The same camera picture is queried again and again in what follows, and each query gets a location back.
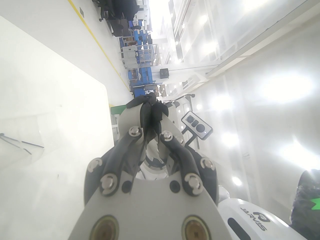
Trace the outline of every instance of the round button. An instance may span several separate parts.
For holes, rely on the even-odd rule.
[[[190,124],[191,124],[194,120],[195,120],[195,119],[194,119],[191,115],[189,115],[188,118],[186,119],[186,121],[187,121],[188,123],[190,123]]]
[[[203,124],[198,124],[195,128],[199,133],[202,133],[206,128]]]

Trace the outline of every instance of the metal pin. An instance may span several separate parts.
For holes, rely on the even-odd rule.
[[[139,127],[138,126],[131,127],[129,130],[129,135],[131,135],[131,136],[139,135]]]

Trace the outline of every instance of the person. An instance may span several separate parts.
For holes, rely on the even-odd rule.
[[[290,221],[290,227],[307,240],[320,239],[320,170],[302,173]]]

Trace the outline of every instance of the screw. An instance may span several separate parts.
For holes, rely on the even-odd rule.
[[[170,139],[171,138],[171,133],[170,132],[165,132],[163,134],[164,139]]]
[[[213,167],[213,163],[209,159],[204,160],[204,165],[209,169]]]
[[[192,189],[199,189],[200,187],[200,181],[196,177],[191,177],[188,183]]]
[[[87,170],[88,170],[90,173],[92,173],[92,172],[95,170],[96,167],[102,166],[102,163],[103,163],[103,162],[102,162],[102,159],[99,158],[99,157],[97,157],[97,158],[95,158],[95,159],[93,159],[93,160],[90,161]]]
[[[170,133],[169,131],[163,131],[161,134],[163,135],[164,140],[167,142],[171,141],[173,138],[172,133]]]
[[[183,139],[181,137],[177,137],[177,140],[180,144],[183,144]]]
[[[137,126],[131,127],[129,130],[129,135],[131,135],[131,136],[139,135],[139,127],[137,127]]]
[[[113,186],[114,182],[113,182],[113,178],[109,177],[107,175],[103,176],[103,178],[101,179],[101,183],[102,183],[102,188],[104,190],[109,190],[111,189],[111,187]]]

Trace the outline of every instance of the black button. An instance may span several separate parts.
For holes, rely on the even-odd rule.
[[[132,183],[130,180],[126,180],[123,184],[122,184],[122,192],[123,193],[128,193],[131,191],[131,186],[132,186]]]
[[[194,118],[191,115],[189,115],[186,121],[191,124],[194,121]]]
[[[193,123],[192,123],[192,127],[196,127],[196,125],[199,123],[199,121],[195,120]]]
[[[198,124],[195,128],[199,133],[202,133],[206,128],[203,124]]]
[[[170,182],[170,190],[173,193],[178,193],[180,191],[180,184],[176,180]]]

